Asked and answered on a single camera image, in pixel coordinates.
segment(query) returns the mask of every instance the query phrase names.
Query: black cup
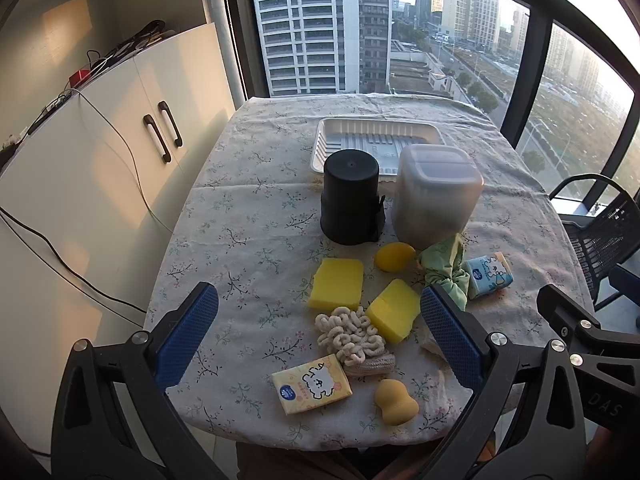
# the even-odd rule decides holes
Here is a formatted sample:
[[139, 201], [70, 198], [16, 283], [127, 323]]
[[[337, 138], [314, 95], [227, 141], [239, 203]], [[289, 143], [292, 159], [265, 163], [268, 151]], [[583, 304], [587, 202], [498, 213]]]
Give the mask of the black cup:
[[385, 224], [379, 172], [376, 159], [361, 150], [340, 150], [327, 157], [320, 227], [329, 240], [342, 245], [378, 241]]

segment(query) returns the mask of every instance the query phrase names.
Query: blue tissue pack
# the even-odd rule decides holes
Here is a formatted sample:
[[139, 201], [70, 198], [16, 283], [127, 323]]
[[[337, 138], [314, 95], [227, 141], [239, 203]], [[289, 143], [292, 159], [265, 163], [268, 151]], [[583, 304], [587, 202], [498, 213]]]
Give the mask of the blue tissue pack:
[[469, 273], [467, 298], [490, 294], [513, 283], [511, 267], [502, 253], [486, 254], [462, 262], [462, 268]]

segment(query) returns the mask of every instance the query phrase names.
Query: blue logo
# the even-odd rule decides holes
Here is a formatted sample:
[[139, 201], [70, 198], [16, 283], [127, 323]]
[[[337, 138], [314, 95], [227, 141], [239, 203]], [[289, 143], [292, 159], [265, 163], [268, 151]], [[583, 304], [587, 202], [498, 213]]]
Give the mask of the blue logo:
[[280, 387], [280, 395], [285, 400], [293, 400], [296, 398], [296, 393], [293, 391], [293, 388], [288, 384]]

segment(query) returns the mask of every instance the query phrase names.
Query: green cloth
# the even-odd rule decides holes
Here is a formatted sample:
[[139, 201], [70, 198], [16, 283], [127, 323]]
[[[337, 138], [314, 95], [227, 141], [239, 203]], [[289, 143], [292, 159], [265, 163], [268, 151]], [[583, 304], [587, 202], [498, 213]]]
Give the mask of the green cloth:
[[455, 234], [423, 250], [418, 257], [424, 270], [424, 285], [441, 285], [460, 310], [466, 307], [469, 288], [469, 274], [460, 267], [464, 251], [460, 234]]

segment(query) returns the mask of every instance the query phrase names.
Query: cabinet handle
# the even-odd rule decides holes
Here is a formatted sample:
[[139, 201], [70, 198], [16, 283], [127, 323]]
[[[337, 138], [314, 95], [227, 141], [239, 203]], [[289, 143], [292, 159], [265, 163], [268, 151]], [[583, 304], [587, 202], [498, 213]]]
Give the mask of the cabinet handle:
[[178, 137], [177, 139], [174, 140], [175, 147], [180, 148], [180, 146], [182, 146], [182, 137], [180, 136], [180, 131], [178, 131], [178, 126], [175, 124], [174, 116], [171, 115], [171, 110], [169, 110], [169, 105], [166, 103], [166, 101], [160, 101], [158, 103], [158, 109], [161, 112], [166, 112], [166, 114], [169, 116], [169, 120], [171, 121], [171, 124], [174, 126], [175, 135]]
[[158, 136], [158, 140], [160, 141], [160, 144], [162, 145], [162, 149], [164, 150], [164, 155], [162, 156], [162, 160], [164, 160], [165, 164], [168, 164], [169, 162], [171, 162], [171, 153], [169, 153], [169, 150], [166, 148], [166, 144], [164, 143], [164, 139], [162, 138], [162, 135], [160, 135], [160, 130], [158, 130], [158, 125], [154, 121], [154, 118], [149, 114], [147, 114], [142, 118], [142, 121], [147, 126], [151, 126], [156, 132], [156, 135]]

